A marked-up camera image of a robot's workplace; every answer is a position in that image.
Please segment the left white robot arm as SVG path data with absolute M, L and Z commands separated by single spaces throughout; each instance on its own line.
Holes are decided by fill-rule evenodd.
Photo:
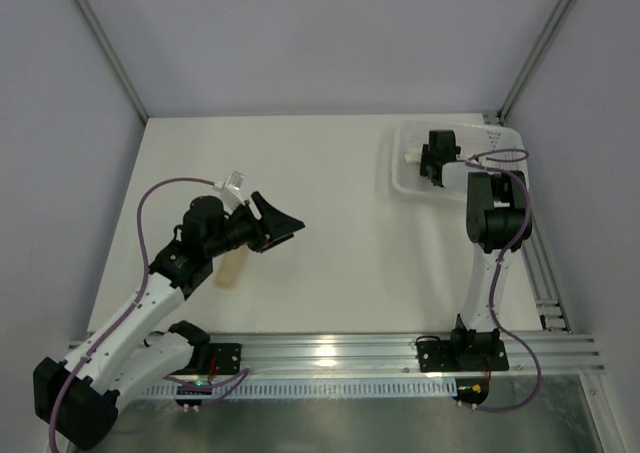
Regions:
M 95 447 L 140 392 L 200 363 L 210 336 L 187 321 L 170 326 L 144 352 L 134 350 L 212 274 L 216 258 L 241 247 L 263 253 L 304 227 L 259 192 L 231 212 L 216 196 L 192 200 L 171 241 L 143 260 L 139 288 L 113 317 L 63 359 L 46 357 L 36 366 L 35 413 L 48 425 L 50 450 L 57 451 L 59 436 L 81 450 Z

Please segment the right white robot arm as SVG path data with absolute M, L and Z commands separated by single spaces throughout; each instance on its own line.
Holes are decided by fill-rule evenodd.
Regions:
M 429 132 L 422 147 L 420 175 L 436 187 L 466 195 L 473 266 L 466 300 L 450 336 L 424 335 L 415 341 L 423 373 L 509 369 L 499 307 L 511 263 L 532 233 L 527 158 L 524 148 L 511 147 L 464 159 L 454 131 Z

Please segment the white paper napkin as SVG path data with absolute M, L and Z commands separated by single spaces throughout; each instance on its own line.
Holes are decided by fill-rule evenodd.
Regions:
M 404 161 L 407 164 L 420 163 L 422 159 L 422 151 L 419 149 L 408 149 L 404 153 Z

